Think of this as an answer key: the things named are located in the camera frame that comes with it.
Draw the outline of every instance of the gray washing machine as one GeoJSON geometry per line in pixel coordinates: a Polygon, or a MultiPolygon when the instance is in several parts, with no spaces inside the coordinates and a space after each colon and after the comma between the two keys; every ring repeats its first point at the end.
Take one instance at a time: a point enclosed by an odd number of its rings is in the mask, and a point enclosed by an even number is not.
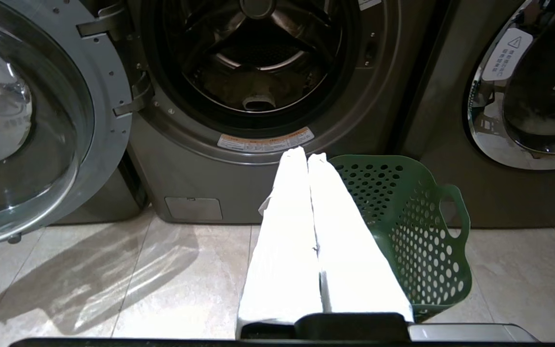
{"type": "Polygon", "coordinates": [[[129,0],[154,96],[131,156],[167,222],[253,224],[281,154],[385,150],[431,0],[129,0]]]}
{"type": "Polygon", "coordinates": [[[453,1],[405,120],[473,227],[555,227],[555,0],[453,1]]]}
{"type": "Polygon", "coordinates": [[[125,185],[116,169],[142,100],[114,44],[126,7],[104,2],[0,0],[0,241],[91,221],[70,213],[125,185]]]}

